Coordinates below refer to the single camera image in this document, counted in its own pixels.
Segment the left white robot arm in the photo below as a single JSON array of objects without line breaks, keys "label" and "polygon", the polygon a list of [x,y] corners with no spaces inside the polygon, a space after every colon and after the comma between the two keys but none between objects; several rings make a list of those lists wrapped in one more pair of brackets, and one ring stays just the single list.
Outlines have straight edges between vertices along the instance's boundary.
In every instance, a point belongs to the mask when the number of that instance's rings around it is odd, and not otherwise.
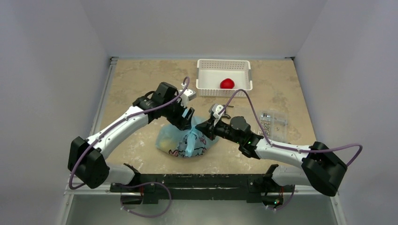
[{"label": "left white robot arm", "polygon": [[188,108],[187,104],[196,97],[196,92],[188,88],[187,80],[182,86],[183,89],[178,90],[161,82],[155,91],[137,98],[105,129],[87,138],[76,137],[71,143],[68,159],[69,188],[80,188],[80,185],[73,186],[73,178],[78,177],[91,189],[103,183],[118,183],[129,192],[136,191],[140,185],[136,176],[139,172],[129,164],[108,164],[106,159],[126,138],[160,117],[179,130],[190,129],[194,109]]}]

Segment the blue printed plastic bag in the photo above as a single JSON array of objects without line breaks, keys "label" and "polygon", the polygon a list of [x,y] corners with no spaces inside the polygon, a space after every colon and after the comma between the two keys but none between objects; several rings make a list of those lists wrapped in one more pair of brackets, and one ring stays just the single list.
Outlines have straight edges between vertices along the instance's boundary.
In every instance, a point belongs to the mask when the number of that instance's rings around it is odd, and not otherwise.
[{"label": "blue printed plastic bag", "polygon": [[203,133],[198,131],[195,126],[204,122],[206,119],[194,116],[191,120],[191,129],[179,130],[175,126],[169,124],[160,129],[155,145],[159,149],[159,141],[163,139],[172,139],[176,142],[175,148],[163,151],[171,156],[180,158],[198,157],[206,153],[212,146],[214,146],[219,138],[214,140],[209,139]]}]

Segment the yellow fake fruit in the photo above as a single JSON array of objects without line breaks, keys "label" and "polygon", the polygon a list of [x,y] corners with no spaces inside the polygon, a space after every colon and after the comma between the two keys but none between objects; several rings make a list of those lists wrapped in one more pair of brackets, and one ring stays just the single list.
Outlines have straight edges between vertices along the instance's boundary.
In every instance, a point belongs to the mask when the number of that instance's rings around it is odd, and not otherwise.
[{"label": "yellow fake fruit", "polygon": [[176,142],[172,139],[163,139],[159,141],[159,149],[163,151],[174,149]]}]

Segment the red fake apple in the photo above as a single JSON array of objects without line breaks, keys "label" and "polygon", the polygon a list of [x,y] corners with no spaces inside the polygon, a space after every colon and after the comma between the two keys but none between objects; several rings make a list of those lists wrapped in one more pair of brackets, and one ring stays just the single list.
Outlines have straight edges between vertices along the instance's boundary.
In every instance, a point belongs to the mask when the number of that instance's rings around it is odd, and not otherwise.
[{"label": "red fake apple", "polygon": [[220,82],[219,86],[220,89],[234,89],[235,82],[230,78],[226,78]]}]

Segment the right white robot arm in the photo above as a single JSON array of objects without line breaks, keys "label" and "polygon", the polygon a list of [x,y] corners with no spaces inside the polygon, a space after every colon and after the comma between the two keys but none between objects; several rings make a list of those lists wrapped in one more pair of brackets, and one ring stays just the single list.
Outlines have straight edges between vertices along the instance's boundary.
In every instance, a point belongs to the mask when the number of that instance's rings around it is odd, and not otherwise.
[{"label": "right white robot arm", "polygon": [[233,117],[229,123],[210,118],[195,127],[213,140],[220,137],[239,145],[248,158],[269,159],[285,163],[264,177],[263,184],[270,191],[280,186],[312,186],[326,196],[335,196],[347,171],[347,165],[321,142],[312,145],[291,145],[267,141],[251,131],[244,117]]}]

